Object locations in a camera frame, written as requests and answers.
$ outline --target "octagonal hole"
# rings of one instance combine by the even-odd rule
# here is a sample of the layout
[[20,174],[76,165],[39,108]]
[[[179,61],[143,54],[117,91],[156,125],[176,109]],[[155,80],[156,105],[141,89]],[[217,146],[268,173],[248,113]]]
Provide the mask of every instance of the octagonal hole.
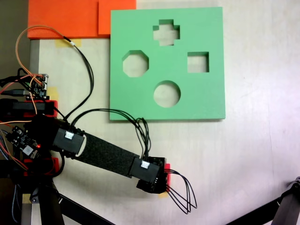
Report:
[[149,69],[149,58],[141,50],[131,50],[123,57],[123,71],[129,77],[141,77]]
[[180,88],[173,81],[160,82],[154,91],[155,102],[164,108],[176,105],[181,97]]

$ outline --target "wire bundle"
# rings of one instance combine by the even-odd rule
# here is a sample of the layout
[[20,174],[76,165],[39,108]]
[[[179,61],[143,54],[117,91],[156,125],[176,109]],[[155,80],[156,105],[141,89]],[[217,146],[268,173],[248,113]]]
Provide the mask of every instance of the wire bundle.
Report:
[[141,144],[142,147],[142,156],[141,158],[144,161],[148,161],[149,160],[149,151],[151,149],[151,140],[149,137],[149,128],[148,128],[148,123],[144,118],[137,118],[135,119],[132,115],[130,115],[129,113],[122,111],[122,110],[118,110],[118,109],[91,109],[91,110],[87,110],[85,112],[82,112],[81,114],[79,114],[77,117],[75,117],[75,119],[72,121],[71,126],[70,126],[70,132],[73,132],[75,129],[75,124],[77,123],[77,121],[84,115],[91,113],[91,112],[109,112],[109,113],[115,113],[118,115],[123,116],[124,118],[126,118],[130,123],[132,123],[135,127],[135,131],[137,134],[137,137],[139,139],[139,142]]
[[[165,169],[165,173],[176,174],[176,175],[180,176],[185,182],[185,185],[187,188],[187,198],[186,199],[184,197],[182,197],[177,191],[175,191],[171,186],[167,185],[168,195],[172,198],[172,200],[180,208],[180,210],[183,211],[185,214],[188,214],[191,212],[192,207],[197,209],[197,201],[196,201],[195,193],[194,193],[194,190],[193,190],[190,182],[188,181],[188,179],[185,178],[184,176],[182,176],[179,172],[177,172],[175,170]],[[194,199],[195,205],[193,205],[191,203],[191,192],[193,194],[193,199]],[[181,199],[183,199],[184,203],[182,203],[175,194],[177,196],[179,196]]]

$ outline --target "square hole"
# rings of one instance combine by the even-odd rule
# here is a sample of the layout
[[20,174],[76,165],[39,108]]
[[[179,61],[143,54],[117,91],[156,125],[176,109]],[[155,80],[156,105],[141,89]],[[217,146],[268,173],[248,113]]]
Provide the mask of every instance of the square hole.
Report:
[[210,71],[208,52],[188,52],[187,72],[208,73]]

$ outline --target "black cable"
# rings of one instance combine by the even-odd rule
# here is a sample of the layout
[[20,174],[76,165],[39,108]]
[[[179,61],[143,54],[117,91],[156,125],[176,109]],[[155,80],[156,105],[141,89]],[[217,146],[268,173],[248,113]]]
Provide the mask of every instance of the black cable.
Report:
[[[185,199],[184,197],[182,197],[176,190],[174,190],[171,186],[166,185],[167,186],[167,192],[169,194],[169,196],[172,198],[172,200],[176,203],[176,205],[180,208],[181,211],[183,211],[185,214],[188,214],[189,212],[191,212],[191,207],[197,209],[197,201],[196,201],[196,197],[195,197],[195,193],[194,190],[190,184],[190,182],[188,181],[188,179],[186,177],[184,177],[183,175],[181,175],[179,172],[172,170],[172,169],[165,169],[165,173],[171,173],[171,174],[176,174],[182,177],[182,179],[185,182],[186,185],[186,191],[187,191],[187,198]],[[195,201],[195,205],[193,205],[191,203],[191,193],[190,191],[192,191],[193,197],[194,197],[194,201]],[[178,195],[181,199],[183,199],[186,203],[187,206],[185,207],[181,201],[175,196],[175,194]]]
[[[39,96],[38,93],[36,93],[27,83],[23,82],[22,80],[17,81],[18,83],[20,83],[27,91],[31,92],[32,94],[34,94],[39,100],[42,100],[44,103],[46,103],[46,100],[43,99],[42,97]],[[56,108],[55,106],[53,106],[53,109],[55,111],[57,111],[62,117],[63,120],[67,122],[66,117],[58,110],[58,108]]]
[[61,167],[60,170],[58,170],[57,173],[55,173],[52,177],[57,177],[61,174],[61,172],[63,171],[64,167],[65,167],[65,156],[63,155],[63,152],[60,151],[60,156],[61,156]]
[[175,202],[175,204],[178,206],[178,208],[181,209],[181,211],[183,211],[185,214],[188,214],[187,212],[185,212],[185,211],[178,205],[178,203],[174,200],[174,198],[170,195],[170,193],[169,193],[169,192],[167,192],[167,193],[168,193],[168,195],[172,198],[172,200]]
[[[71,40],[67,37],[64,37],[64,39],[66,39],[68,42],[71,43]],[[75,112],[78,108],[80,108],[91,96],[92,92],[93,92],[93,89],[94,89],[94,73],[93,73],[93,70],[90,66],[90,63],[89,61],[86,59],[86,57],[84,56],[84,54],[77,48],[76,45],[74,45],[74,47],[76,48],[76,50],[79,52],[79,54],[81,55],[82,59],[83,59],[83,62],[88,70],[88,74],[89,74],[89,78],[90,78],[90,92],[88,94],[88,96],[78,105],[76,106],[71,112],[69,112],[67,115],[66,115],[66,119],[69,118],[69,116]]]
[[190,190],[189,190],[189,186],[188,186],[188,182],[187,182],[188,180],[175,170],[166,169],[165,171],[170,171],[170,173],[179,175],[183,178],[185,185],[186,185],[186,189],[187,189],[187,200],[185,200],[180,194],[178,194],[172,187],[169,187],[169,188],[172,189],[176,194],[178,194],[183,200],[185,200],[187,202],[187,208],[189,208],[189,212],[191,212],[192,204],[191,204],[191,194],[190,194]]
[[[142,141],[144,142],[144,146],[145,146],[145,152],[144,149],[142,147],[142,158],[145,159],[145,161],[148,161],[148,143],[150,141],[150,137],[149,137],[149,129],[148,129],[148,124],[146,122],[146,120],[144,118],[138,118],[135,119],[132,115],[130,115],[129,113],[122,111],[122,110],[117,110],[117,109],[91,109],[91,110],[87,110],[85,112],[82,112],[81,114],[79,114],[77,117],[75,117],[75,119],[71,122],[70,125],[70,129],[69,131],[72,132],[75,128],[75,124],[77,123],[77,121],[84,115],[91,113],[91,112],[111,112],[111,113],[115,113],[118,115],[123,116],[124,118],[126,118],[129,122],[131,122],[134,126],[135,126],[135,131],[137,133],[138,139],[140,141],[140,143],[142,143]],[[139,121],[142,121],[144,126],[145,126],[145,130],[146,132],[144,132],[144,130],[142,129]]]

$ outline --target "shape sorter board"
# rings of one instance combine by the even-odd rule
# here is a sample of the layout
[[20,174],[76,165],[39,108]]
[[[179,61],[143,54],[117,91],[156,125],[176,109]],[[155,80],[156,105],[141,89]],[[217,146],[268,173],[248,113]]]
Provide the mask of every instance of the shape sorter board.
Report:
[[[221,7],[112,11],[110,108],[148,120],[224,119],[222,17]],[[179,32],[173,45],[161,46],[154,38],[162,24]],[[131,54],[148,63],[142,76],[124,72],[123,61]],[[206,59],[205,71],[189,69],[193,56]],[[178,89],[180,98],[172,107],[154,99],[162,83]],[[124,120],[114,113],[110,119]]]

